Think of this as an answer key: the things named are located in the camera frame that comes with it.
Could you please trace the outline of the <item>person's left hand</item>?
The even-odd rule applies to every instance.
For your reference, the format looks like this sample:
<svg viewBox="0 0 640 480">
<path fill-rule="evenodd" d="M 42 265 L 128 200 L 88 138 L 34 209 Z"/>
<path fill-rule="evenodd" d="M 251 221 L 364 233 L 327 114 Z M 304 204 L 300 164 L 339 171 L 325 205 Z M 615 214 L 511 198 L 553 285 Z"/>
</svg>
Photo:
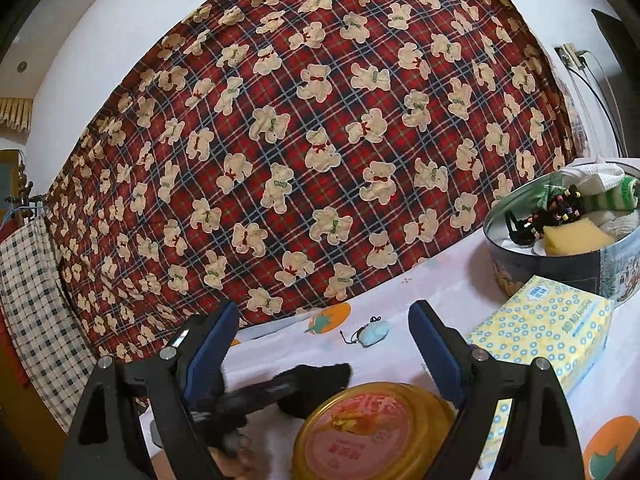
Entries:
<svg viewBox="0 0 640 480">
<path fill-rule="evenodd" d="M 166 453 L 155 444 L 151 443 L 152 465 L 157 478 L 162 480 L 175 480 L 176 476 L 172 471 Z M 250 448 L 250 438 L 240 434 L 238 448 L 235 456 L 228 455 L 219 448 L 209 448 L 208 452 L 217 464 L 221 473 L 231 479 L 256 479 L 258 476 L 256 466 L 256 455 Z"/>
</svg>

